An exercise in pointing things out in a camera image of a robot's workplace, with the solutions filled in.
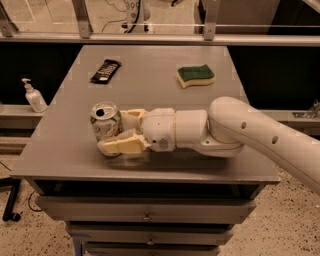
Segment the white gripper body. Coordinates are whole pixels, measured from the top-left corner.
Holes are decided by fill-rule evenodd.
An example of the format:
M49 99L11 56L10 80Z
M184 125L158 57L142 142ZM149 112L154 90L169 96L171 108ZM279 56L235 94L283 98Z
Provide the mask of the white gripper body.
M175 149L174 120L175 110L172 108L157 108L143 117L141 130L153 151L171 152Z

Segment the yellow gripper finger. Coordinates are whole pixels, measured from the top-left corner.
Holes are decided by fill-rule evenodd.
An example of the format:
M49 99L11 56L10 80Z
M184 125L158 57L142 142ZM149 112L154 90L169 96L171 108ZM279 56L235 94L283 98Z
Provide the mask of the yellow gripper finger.
M120 133L116 137L101 140L97 143L100 152L112 156L117 154L139 154L145 151L150 144L142 134L135 129Z
M143 117L147 114L145 109L129 109L121 110L122 126L125 130L136 129L137 131L141 128Z

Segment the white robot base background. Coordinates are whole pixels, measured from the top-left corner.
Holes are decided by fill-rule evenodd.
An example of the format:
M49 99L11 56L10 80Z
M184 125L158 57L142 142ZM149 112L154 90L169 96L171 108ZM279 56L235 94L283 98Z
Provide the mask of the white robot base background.
M146 33L151 11L149 0L124 0L126 9L126 22L122 25L125 33Z

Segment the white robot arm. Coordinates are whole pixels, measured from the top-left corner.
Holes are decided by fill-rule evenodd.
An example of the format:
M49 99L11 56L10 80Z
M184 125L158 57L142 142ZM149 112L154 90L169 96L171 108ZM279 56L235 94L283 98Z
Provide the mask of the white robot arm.
M219 97L206 110L137 109L121 117L125 130L97 143L104 155L188 148L233 157L247 145L320 194L320 142L239 99Z

